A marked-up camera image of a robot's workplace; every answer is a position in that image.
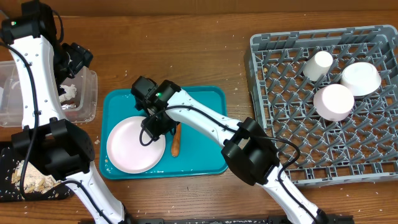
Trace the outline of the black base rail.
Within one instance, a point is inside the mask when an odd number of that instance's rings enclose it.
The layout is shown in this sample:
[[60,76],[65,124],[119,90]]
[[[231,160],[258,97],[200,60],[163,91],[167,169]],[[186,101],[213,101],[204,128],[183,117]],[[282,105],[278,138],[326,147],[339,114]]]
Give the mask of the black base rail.
[[[331,224],[354,224],[353,216],[329,215]],[[163,218],[135,219],[138,224],[291,224],[286,216],[277,215],[268,218],[249,219],[185,219],[185,220],[164,220]]]

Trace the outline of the grey dishwasher rack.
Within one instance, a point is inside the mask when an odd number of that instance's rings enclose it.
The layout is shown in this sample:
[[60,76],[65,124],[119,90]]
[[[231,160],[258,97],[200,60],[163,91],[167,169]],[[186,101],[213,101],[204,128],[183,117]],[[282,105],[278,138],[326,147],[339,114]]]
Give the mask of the grey dishwasher rack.
[[[303,74],[319,51],[332,54],[326,75],[313,82]],[[245,56],[248,89],[256,121],[278,143],[282,161],[301,156],[287,170],[296,185],[320,187],[397,178],[397,29],[390,25],[255,34]],[[341,121],[322,118],[315,93],[340,84],[352,63],[373,64],[381,86],[354,96]]]

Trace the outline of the large white round plate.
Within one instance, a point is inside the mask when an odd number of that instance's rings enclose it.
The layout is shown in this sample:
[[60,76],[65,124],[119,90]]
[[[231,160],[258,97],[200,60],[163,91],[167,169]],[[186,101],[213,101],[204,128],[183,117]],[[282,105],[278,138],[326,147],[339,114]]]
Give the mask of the large white round plate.
[[128,174],[139,174],[153,168],[165,152],[166,139],[161,136],[152,141],[141,129],[143,116],[120,121],[112,129],[106,150],[112,165]]

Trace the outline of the teal plastic serving tray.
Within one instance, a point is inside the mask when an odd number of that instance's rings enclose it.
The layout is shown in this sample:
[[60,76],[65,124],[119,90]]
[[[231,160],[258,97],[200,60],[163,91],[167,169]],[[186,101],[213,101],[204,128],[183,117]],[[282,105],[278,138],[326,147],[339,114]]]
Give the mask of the teal plastic serving tray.
[[111,130],[120,121],[131,116],[146,115],[142,110],[137,110],[135,104],[135,99],[129,89],[114,90],[104,99],[99,170],[105,178],[123,180],[211,175],[220,174],[228,168],[219,145],[184,124],[178,157],[171,155],[173,136],[167,134],[164,155],[152,169],[140,174],[128,174],[117,169],[108,158],[106,142]]

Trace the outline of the small white round plate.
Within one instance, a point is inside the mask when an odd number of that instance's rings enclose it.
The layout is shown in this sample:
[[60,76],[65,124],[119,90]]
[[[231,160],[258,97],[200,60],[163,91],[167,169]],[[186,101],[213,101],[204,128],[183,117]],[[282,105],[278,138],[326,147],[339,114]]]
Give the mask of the small white round plate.
[[347,87],[332,84],[315,93],[313,105],[322,118],[329,121],[341,121],[352,110],[354,96]]

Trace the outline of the black waste tray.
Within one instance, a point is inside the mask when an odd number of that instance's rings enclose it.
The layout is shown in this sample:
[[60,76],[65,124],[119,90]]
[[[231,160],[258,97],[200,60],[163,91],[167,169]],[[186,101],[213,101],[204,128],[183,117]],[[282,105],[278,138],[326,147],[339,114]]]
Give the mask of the black waste tray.
[[[11,175],[17,167],[17,163],[24,158],[12,148],[11,142],[1,142],[1,202],[17,202],[23,201],[20,189],[11,184]],[[63,200],[72,195],[66,185],[59,183],[48,192],[42,193],[25,193],[29,200]]]

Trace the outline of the orange carrot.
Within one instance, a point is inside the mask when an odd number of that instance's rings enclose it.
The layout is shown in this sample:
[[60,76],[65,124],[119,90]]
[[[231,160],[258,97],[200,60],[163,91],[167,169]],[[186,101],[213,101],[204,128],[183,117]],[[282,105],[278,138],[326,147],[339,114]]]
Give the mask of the orange carrot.
[[176,132],[171,147],[171,155],[173,157],[178,157],[178,155],[180,154],[181,132],[182,132],[182,125],[179,124],[176,128]]

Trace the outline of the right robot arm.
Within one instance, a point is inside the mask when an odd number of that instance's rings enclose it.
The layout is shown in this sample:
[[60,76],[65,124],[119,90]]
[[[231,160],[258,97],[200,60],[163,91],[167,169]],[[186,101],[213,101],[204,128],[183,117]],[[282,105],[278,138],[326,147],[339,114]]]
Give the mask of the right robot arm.
[[240,121],[217,113],[170,80],[158,85],[140,76],[132,84],[131,94],[136,108],[147,114],[141,134],[147,134],[150,142],[168,132],[176,133],[179,124],[186,124],[218,143],[230,171],[248,185],[261,186],[289,222],[328,223],[327,214],[306,199],[285,173],[291,162],[281,163],[274,143],[293,146],[289,140],[269,137],[252,118]]

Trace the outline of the food scraps rice pile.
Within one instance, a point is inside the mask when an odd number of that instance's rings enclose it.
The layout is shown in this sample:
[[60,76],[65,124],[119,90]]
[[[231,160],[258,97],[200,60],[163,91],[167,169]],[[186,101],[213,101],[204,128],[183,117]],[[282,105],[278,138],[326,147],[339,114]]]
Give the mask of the food scraps rice pile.
[[[17,189],[20,189],[19,182],[21,180],[23,165],[24,160],[18,162],[15,171],[11,175],[11,184]],[[24,179],[25,193],[44,194],[57,186],[60,182],[60,180],[55,180],[51,175],[43,175],[30,162],[28,163]]]

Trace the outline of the clear plastic waste bin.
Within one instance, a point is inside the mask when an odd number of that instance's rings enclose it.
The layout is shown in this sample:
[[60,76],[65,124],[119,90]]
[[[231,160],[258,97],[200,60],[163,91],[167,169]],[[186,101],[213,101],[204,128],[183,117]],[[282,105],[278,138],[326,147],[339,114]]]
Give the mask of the clear plastic waste bin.
[[[98,99],[97,74],[82,68],[74,79],[66,79],[65,86],[74,85],[76,95],[62,103],[62,110],[69,121],[87,123],[95,118]],[[1,126],[20,127],[23,117],[21,86],[14,61],[1,62]]]

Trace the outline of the white napkin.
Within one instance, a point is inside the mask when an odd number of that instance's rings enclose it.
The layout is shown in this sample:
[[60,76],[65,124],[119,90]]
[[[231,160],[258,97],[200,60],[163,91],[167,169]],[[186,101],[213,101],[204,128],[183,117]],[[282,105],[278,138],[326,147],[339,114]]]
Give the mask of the white napkin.
[[76,97],[77,88],[74,84],[68,85],[60,85],[60,87],[65,91],[63,94],[59,96],[59,100],[61,103],[64,101],[68,101],[74,97]]

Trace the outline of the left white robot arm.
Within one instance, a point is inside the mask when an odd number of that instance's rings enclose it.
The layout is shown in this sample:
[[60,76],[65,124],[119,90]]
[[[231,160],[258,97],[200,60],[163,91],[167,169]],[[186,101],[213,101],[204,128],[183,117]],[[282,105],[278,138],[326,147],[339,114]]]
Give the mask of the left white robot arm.
[[11,137],[14,150],[25,165],[74,192],[95,223],[132,223],[95,166],[89,135],[67,120],[59,100],[61,84],[89,67],[93,54],[63,41],[62,20],[50,6],[29,1],[21,8],[21,16],[1,24],[1,45],[15,61],[22,92],[22,131]]

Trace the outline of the white bowl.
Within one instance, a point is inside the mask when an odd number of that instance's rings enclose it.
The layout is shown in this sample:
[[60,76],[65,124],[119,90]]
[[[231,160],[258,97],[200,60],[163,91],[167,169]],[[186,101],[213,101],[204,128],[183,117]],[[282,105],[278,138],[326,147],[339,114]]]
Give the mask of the white bowl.
[[347,87],[353,96],[365,96],[381,86],[381,76],[373,64],[355,62],[342,71],[340,84]]

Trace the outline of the white cup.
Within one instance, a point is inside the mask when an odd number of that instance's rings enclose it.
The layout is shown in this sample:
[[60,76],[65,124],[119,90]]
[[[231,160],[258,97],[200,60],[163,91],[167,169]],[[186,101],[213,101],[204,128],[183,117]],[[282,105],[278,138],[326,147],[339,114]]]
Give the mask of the white cup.
[[322,75],[327,74],[332,64],[332,54],[326,51],[319,51],[305,64],[303,74],[315,82]]

